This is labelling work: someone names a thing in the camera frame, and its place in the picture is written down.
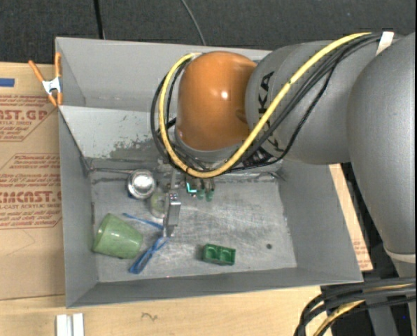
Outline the pale grey metal gripper finger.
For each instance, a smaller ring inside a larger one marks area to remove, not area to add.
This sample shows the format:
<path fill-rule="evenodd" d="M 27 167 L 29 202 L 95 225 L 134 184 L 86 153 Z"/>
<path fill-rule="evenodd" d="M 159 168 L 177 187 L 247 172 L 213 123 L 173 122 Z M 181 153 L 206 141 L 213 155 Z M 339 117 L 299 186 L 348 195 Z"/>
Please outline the pale grey metal gripper finger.
<path fill-rule="evenodd" d="M 165 199 L 165 217 L 163 223 L 163 236 L 171 238 L 174 235 L 174 230 L 178 226 L 181 200 L 177 192 L 168 192 Z"/>

